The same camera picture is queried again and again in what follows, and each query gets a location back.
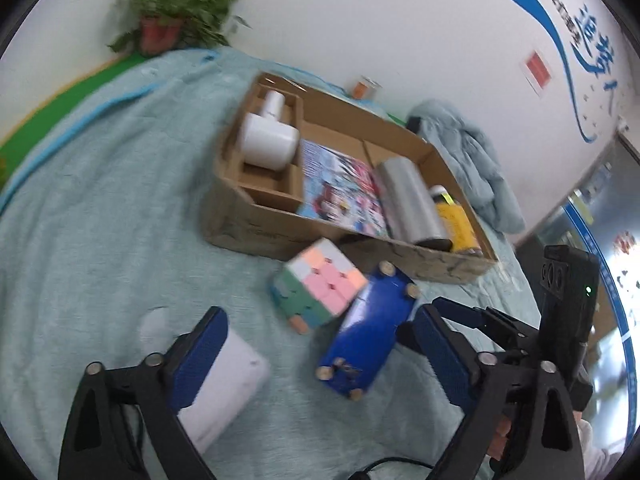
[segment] metal screw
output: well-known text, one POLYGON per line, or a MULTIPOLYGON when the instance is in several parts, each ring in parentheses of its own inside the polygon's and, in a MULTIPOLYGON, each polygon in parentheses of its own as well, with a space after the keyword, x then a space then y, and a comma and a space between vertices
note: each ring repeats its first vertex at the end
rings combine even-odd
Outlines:
POLYGON ((404 292, 409 298, 412 298, 412 300, 417 300, 418 298, 420 298, 420 289, 415 283, 409 283, 409 285, 406 286, 406 290, 404 292))
POLYGON ((145 357, 145 365, 147 366, 151 366, 151 367, 159 366, 162 364, 162 362, 164 362, 164 356, 157 352, 153 354, 149 354, 148 356, 145 357))
POLYGON ((334 377, 334 369, 330 366, 319 366, 316 368, 316 377, 321 381, 330 381, 334 377))
POLYGON ((478 360, 487 366, 495 366, 498 364, 498 358, 493 354, 489 354, 489 352, 480 352, 478 354, 478 360))
POLYGON ((549 374, 555 374, 556 370, 558 370, 556 368, 556 365, 553 364, 551 361, 542 361, 540 363, 540 368, 542 368, 545 372, 549 374))
POLYGON ((386 260, 380 262, 378 264, 378 268, 380 269, 380 272, 382 272, 382 274, 390 278, 396 275, 396 268, 394 267, 394 264, 386 260))
POLYGON ((102 363, 96 361, 95 363, 91 363, 86 368, 85 372, 87 375, 95 375, 99 374, 102 371, 102 363))
POLYGON ((356 388, 355 390, 351 390, 349 392, 349 398, 351 400, 360 400, 363 395, 364 395, 364 392, 360 388, 356 388))

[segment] bottle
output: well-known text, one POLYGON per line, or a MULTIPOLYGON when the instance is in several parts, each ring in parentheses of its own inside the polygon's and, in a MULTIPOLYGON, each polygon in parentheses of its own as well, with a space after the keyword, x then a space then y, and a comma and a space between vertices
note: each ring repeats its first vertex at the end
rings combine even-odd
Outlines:
POLYGON ((433 186, 429 194, 453 241, 452 253, 482 257, 482 249, 465 209, 454 200, 444 186, 433 186))

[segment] red flower pot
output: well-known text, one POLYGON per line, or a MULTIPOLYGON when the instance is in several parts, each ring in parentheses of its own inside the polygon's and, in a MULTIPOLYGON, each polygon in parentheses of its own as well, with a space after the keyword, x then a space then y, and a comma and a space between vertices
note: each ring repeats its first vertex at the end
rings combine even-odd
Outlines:
POLYGON ((178 42, 184 20, 180 18, 140 18, 140 52, 157 56, 171 50, 178 42))

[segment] blue swoosh decal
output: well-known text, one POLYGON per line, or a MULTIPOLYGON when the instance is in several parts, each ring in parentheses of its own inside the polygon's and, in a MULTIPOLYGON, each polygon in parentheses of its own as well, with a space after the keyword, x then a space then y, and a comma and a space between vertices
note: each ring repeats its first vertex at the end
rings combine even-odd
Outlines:
POLYGON ((566 58, 566 53, 564 51, 564 46, 562 45, 562 40, 560 40, 560 35, 558 34, 558 30, 554 26, 551 18, 546 13, 544 7, 538 0, 513 0, 514 3, 518 4, 523 10, 526 10, 532 17, 534 17, 540 25, 542 25, 551 39, 554 40, 556 44, 556 48, 560 53, 560 57, 562 58, 562 64, 564 65, 564 73, 566 75, 566 80, 569 85, 569 93, 571 94, 571 101, 574 105, 574 114, 575 121, 578 123, 578 129, 580 130, 580 134, 584 139, 584 142, 591 143, 598 138, 597 135, 593 137, 587 137, 582 130, 582 125, 580 124, 580 115, 578 114, 578 105, 575 101, 575 88, 574 88, 574 80, 571 76, 571 70, 569 69, 569 61, 566 58))

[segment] teal blanket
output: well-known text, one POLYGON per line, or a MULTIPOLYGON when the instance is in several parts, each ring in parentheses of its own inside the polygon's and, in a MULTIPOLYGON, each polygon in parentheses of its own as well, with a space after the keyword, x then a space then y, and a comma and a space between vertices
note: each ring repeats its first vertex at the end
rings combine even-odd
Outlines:
MULTIPOLYGON (((331 327, 297 335, 271 304, 267 284, 281 263, 201 236, 212 141, 263 70, 340 95, 311 74, 233 49, 172 52, 88 97, 0 196, 0 420, 40 480, 56 478, 87 363, 131 366, 164 351, 213 304, 271 364, 266 386, 204 457, 221 480, 346 478, 397 454, 433 463, 460 422, 427 359, 402 348, 361 402, 334 394, 314 378, 331 327)), ((500 264, 465 286, 421 283, 424 300, 493 306, 536 326, 510 245, 485 229, 500 264)), ((477 348, 493 348, 468 333, 477 348)), ((425 471, 388 464, 372 477, 425 471)))

